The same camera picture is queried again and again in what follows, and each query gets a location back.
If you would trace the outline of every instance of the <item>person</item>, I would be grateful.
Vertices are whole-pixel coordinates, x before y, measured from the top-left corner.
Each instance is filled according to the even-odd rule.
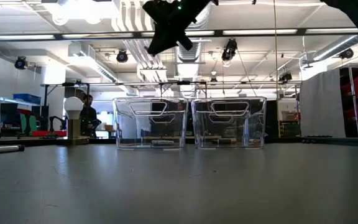
[[[81,132],[89,133],[93,128],[93,121],[97,120],[96,110],[91,106],[93,97],[84,95],[84,108],[81,110]]]

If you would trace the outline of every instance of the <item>gray table surface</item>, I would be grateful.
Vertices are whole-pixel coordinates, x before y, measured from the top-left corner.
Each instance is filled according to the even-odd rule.
[[[0,223],[358,223],[358,147],[0,154]]]

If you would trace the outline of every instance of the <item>blue bin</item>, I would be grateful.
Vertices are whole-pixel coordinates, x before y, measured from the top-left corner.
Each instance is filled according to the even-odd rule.
[[[31,94],[26,94],[26,93],[18,93],[18,94],[13,94],[13,98],[15,100],[23,100],[29,103],[35,103],[40,105],[41,104],[41,97],[39,96],[34,96]]]

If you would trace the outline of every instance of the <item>white lamp globe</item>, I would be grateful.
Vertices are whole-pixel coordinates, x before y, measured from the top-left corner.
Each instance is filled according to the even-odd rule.
[[[68,119],[79,119],[84,104],[77,97],[70,97],[64,104]]]

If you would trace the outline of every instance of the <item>clear plastic bin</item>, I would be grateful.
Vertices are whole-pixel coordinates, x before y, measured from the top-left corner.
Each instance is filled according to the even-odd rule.
[[[181,148],[186,141],[188,100],[184,98],[117,98],[114,129],[117,147]]]
[[[266,98],[210,98],[191,102],[198,148],[264,145]]]

